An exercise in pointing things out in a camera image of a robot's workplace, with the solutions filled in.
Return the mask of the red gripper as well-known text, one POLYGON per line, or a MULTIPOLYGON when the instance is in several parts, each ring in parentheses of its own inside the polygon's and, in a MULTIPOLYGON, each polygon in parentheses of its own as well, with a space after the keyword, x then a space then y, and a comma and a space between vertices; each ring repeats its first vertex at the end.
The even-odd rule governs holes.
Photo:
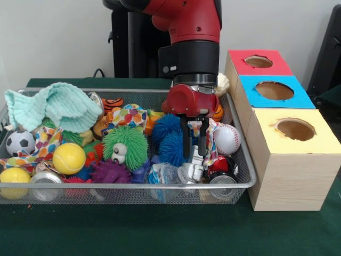
POLYGON ((180 115, 180 125, 183 133, 183 155, 185 158, 190 157, 192 142, 187 117, 198 117, 198 121, 201 121, 198 154, 205 156, 206 131, 209 127, 207 117, 212 117, 216 113, 218 105, 219 100, 216 94, 194 91, 185 84, 175 85, 169 90, 161 108, 164 113, 180 115))

